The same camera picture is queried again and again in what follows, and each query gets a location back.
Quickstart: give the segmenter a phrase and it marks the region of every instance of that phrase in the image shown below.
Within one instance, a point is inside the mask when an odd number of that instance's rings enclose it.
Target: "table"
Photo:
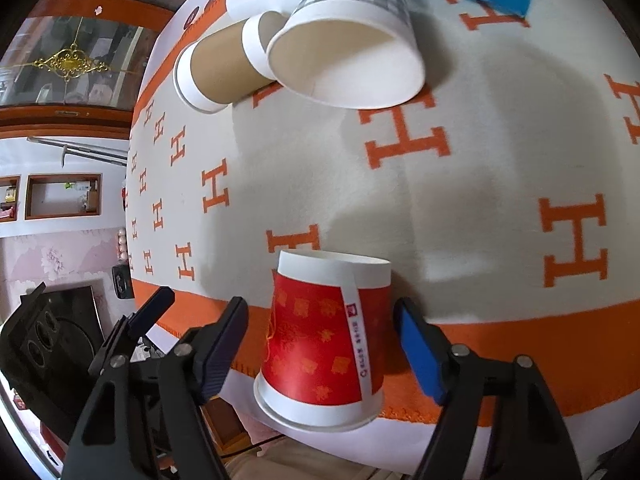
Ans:
[[[134,111],[136,301],[177,291],[153,330],[170,348],[242,295],[250,327],[223,397],[306,444],[409,473],[438,409],[397,345],[382,416],[351,433],[280,428],[252,393],[278,250],[387,258],[394,296],[414,297],[451,340],[536,360],[589,463],[640,418],[640,59],[601,0],[533,0],[526,20],[472,0],[409,3],[428,86],[407,104],[342,110],[273,84],[205,115],[177,97],[172,67],[231,20],[225,0],[187,0]]]

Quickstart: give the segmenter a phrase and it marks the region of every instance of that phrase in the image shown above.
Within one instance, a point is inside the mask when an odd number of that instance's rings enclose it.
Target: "blue gripper pad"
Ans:
[[[425,322],[409,298],[396,302],[394,327],[422,392],[443,405],[448,393],[443,368],[449,360],[449,340],[437,326]]]

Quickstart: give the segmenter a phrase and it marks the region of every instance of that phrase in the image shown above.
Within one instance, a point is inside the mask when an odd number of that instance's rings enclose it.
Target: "screw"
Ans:
[[[189,343],[180,343],[174,348],[174,354],[176,354],[178,357],[185,357],[189,355],[191,351],[193,351],[193,348]]]
[[[456,357],[466,357],[471,353],[471,350],[469,350],[467,345],[457,343],[455,345],[451,345],[451,353]]]
[[[533,366],[533,359],[528,355],[519,355],[516,358],[516,362],[523,368],[531,368]]]
[[[127,358],[124,357],[124,355],[120,354],[112,357],[111,361],[109,362],[111,364],[111,368],[120,368],[124,363],[127,362]]]

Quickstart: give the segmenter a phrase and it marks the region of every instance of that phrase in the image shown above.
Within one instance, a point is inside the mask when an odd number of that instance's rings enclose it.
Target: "gray checkered paper cup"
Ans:
[[[406,0],[302,0],[267,56],[283,86],[340,108],[399,105],[424,85]]]

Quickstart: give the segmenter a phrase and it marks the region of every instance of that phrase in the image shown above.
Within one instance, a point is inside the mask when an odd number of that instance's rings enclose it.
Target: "wooden frame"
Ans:
[[[29,18],[38,16],[98,18],[161,32],[173,15],[172,10],[139,0],[40,0],[29,13]]]
[[[99,137],[128,140],[132,112],[73,105],[0,108],[0,139],[15,137]]]
[[[65,182],[96,182],[98,192],[98,208],[95,212],[79,212],[57,215],[32,215],[31,200],[33,199],[33,186],[36,184],[63,184]],[[75,218],[81,216],[100,216],[102,206],[102,175],[100,173],[49,173],[29,175],[27,179],[27,193],[24,204],[25,220],[43,220],[50,218]]]
[[[39,124],[36,126],[0,127],[0,139],[19,137],[97,137],[98,139],[129,140],[130,128],[82,126],[74,124]]]
[[[18,200],[20,200],[20,175],[0,176],[0,187],[15,186],[15,215],[13,218],[0,218],[0,223],[15,222],[18,219]],[[0,203],[4,203],[4,197],[0,197]]]

